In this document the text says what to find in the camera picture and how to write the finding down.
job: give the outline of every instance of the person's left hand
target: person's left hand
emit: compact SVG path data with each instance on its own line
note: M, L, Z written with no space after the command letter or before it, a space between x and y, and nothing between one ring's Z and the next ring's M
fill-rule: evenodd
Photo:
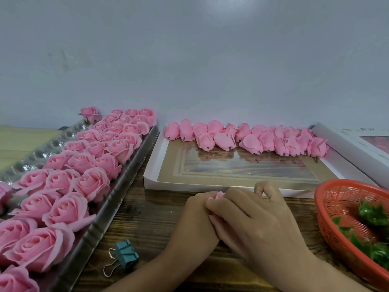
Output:
M205 203L215 198L217 191L198 193L189 197L175 226L163 256L177 266L197 268L215 249L219 238L209 220Z

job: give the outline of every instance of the red basket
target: red basket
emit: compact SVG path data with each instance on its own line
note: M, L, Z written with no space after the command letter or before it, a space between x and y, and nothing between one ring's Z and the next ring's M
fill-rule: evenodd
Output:
M389 291L389 271L354 246L331 220L342 217L340 226L352 227L359 239L372 239L372 231L359 221L357 202L382 204L389 212L389 191L367 183L334 179L323 182L315 191L317 219L328 245L358 276L373 286Z

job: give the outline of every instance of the dark wooden tabletop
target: dark wooden tabletop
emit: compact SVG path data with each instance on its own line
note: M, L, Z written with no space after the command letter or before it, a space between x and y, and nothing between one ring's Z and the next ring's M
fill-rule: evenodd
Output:
M103 267L112 263L108 248L130 240L140 258L137 269L158 256L168 243L187 198L195 193L151 191L143 188L143 172L148 158L138 172L114 220L90 257L74 291L101 291L126 274L117 268L112 277L103 275ZM317 225L314 200L286 198L309 249L338 270L362 283L332 254ZM278 291L253 273L231 250L219 243L211 256L177 291Z

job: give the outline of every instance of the white wall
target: white wall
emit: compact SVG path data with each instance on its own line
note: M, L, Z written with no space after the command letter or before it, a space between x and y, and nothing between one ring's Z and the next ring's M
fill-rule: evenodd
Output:
M0 121L389 122L389 0L0 0Z

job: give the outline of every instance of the teal binder clip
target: teal binder clip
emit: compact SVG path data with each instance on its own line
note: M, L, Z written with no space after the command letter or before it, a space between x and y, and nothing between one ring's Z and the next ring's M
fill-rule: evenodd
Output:
M131 246L129 240L125 240L124 242L119 242L115 244L116 248L109 248L108 254L115 261L111 264L107 264L103 268L103 274L109 278L112 276L112 273L118 266L122 266L124 271L127 271L134 263L138 261L139 255L135 252L134 248ZM108 266L112 266L115 262L119 261L119 264L116 265L110 272L109 275L105 273L105 268Z

